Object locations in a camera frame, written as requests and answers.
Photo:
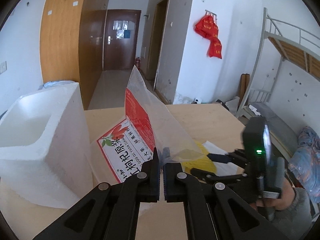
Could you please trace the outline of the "right hand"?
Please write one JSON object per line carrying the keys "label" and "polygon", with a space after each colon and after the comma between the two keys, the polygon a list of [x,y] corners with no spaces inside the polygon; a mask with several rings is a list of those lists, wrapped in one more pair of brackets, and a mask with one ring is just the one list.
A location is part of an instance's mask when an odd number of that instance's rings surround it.
{"label": "right hand", "polygon": [[263,198],[258,199],[256,202],[251,203],[250,206],[258,210],[258,207],[274,207],[276,210],[287,209],[295,199],[295,191],[290,182],[285,178],[282,187],[281,197],[278,199]]}

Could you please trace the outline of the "grey sleeve forearm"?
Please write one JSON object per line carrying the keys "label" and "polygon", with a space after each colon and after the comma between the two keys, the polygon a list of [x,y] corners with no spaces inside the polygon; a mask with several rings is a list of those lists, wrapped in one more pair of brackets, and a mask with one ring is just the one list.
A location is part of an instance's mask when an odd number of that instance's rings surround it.
{"label": "grey sleeve forearm", "polygon": [[312,217],[310,199],[303,188],[294,188],[292,204],[281,211],[275,211],[271,223],[289,239],[302,239],[311,229]]}

